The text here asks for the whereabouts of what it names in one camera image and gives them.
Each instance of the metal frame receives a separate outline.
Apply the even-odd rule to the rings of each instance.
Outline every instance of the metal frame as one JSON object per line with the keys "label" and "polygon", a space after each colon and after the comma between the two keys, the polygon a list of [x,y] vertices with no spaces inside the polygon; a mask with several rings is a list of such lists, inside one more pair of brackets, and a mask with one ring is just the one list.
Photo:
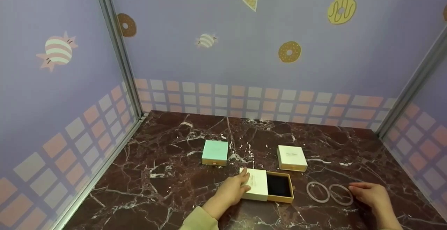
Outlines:
{"label": "metal frame", "polygon": [[383,123],[378,128],[376,134],[383,139],[389,132],[391,127],[397,122],[399,117],[404,113],[405,109],[424,86],[431,74],[442,63],[447,56],[447,27],[439,35],[438,39],[431,46],[423,61],[416,69],[413,76],[408,81],[404,90],[396,100],[394,107],[388,113]]}

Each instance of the yellow donut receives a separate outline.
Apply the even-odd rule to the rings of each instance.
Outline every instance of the yellow donut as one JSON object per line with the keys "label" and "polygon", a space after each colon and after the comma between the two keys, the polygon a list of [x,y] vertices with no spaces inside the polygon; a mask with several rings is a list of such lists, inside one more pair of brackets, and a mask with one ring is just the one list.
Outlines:
{"label": "yellow donut", "polygon": [[[287,51],[291,50],[292,54],[287,55]],[[300,45],[295,41],[289,41],[281,45],[278,50],[278,57],[281,59],[282,62],[285,63],[292,63],[298,58],[300,58],[301,55],[301,47]]]}
{"label": "yellow donut", "polygon": [[328,8],[328,19],[332,24],[343,24],[351,20],[356,12],[355,0],[335,0]]}

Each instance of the sleeve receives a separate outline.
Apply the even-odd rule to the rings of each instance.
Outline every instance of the sleeve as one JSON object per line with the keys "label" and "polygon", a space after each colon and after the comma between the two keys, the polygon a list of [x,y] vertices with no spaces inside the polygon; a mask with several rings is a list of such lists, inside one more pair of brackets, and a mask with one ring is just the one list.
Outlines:
{"label": "sleeve", "polygon": [[200,206],[183,221],[180,230],[219,230],[217,220],[211,217]]}

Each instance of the marble surface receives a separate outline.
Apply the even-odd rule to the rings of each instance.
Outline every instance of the marble surface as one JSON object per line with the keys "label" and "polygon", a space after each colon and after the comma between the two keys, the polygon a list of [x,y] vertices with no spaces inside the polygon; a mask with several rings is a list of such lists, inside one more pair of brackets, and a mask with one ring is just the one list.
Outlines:
{"label": "marble surface", "polygon": [[[201,165],[205,139],[230,142],[227,166]],[[278,170],[278,144],[303,147],[307,171]],[[65,229],[178,229],[240,166],[289,173],[295,199],[242,200],[222,216],[220,229],[376,229],[370,209],[358,201],[311,200],[310,181],[383,184],[404,229],[447,229],[370,130],[174,112],[150,113]],[[348,201],[341,188],[334,192]],[[311,193],[324,199],[318,186]]]}

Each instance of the brown donut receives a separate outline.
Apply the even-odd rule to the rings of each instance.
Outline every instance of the brown donut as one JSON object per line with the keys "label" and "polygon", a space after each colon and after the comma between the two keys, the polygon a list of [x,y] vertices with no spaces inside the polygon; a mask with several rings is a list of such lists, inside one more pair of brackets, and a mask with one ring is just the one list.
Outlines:
{"label": "brown donut", "polygon": [[[292,50],[291,55],[287,55],[287,51]],[[278,50],[278,57],[281,59],[282,62],[285,63],[292,63],[298,58],[300,58],[301,55],[301,47],[300,45],[295,41],[289,41],[281,45]]]}
{"label": "brown donut", "polygon": [[137,25],[135,21],[127,14],[118,14],[119,27],[121,29],[121,33],[125,37],[132,37],[137,33]]}

